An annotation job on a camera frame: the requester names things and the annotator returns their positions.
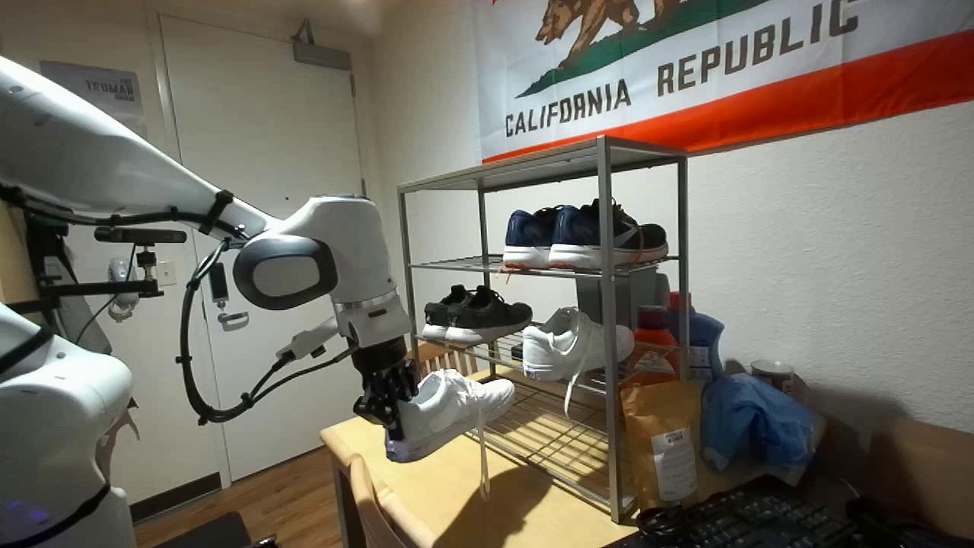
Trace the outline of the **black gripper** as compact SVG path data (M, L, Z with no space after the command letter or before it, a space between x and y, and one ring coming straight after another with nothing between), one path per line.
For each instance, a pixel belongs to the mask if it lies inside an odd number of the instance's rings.
M355 412L370 422L382 422L390 440L401 440L398 408L417 397L415 362L409 359L406 341L393 338L355 352L355 367L363 376L363 397Z

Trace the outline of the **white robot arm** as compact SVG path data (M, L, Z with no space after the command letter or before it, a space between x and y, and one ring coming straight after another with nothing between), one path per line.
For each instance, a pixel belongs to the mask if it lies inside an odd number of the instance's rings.
M188 233L237 252L237 291L265 310L330 300L367 394L356 412L401 431L409 318L367 197L314 197L274 219L210 187L70 88L0 60L2 197L54 225L88 225L133 257ZM0 548L133 548L123 490L98 449L130 405L107 352L2 315Z

